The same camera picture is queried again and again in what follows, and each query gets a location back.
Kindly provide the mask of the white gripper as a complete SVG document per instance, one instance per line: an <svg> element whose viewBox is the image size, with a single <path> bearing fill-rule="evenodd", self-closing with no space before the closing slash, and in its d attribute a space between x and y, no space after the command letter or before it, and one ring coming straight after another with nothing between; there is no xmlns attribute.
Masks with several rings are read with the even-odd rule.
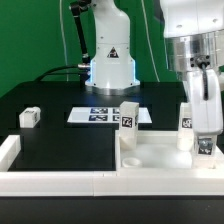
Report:
<svg viewBox="0 0 224 224"><path fill-rule="evenodd" d="M196 136L214 136L223 131L223 112L218 75L213 69L206 70L207 96L203 71L193 69L186 74L187 95L190 102L192 128ZM198 139L198 153L211 154L211 138Z"/></svg>

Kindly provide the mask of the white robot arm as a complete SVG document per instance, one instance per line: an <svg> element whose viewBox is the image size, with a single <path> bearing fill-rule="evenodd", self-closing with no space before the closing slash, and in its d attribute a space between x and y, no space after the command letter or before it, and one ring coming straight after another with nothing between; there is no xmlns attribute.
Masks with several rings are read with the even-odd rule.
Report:
<svg viewBox="0 0 224 224"><path fill-rule="evenodd" d="M158 0L164 26L167 67L177 72L190 103L193 147L211 156L223 131L218 70L224 65L224 0ZM81 41L83 66L90 70L86 87L119 94L140 84L130 56L130 20L114 0L77 0L70 5L78 35L80 14L92 10L96 54L90 58Z"/></svg>

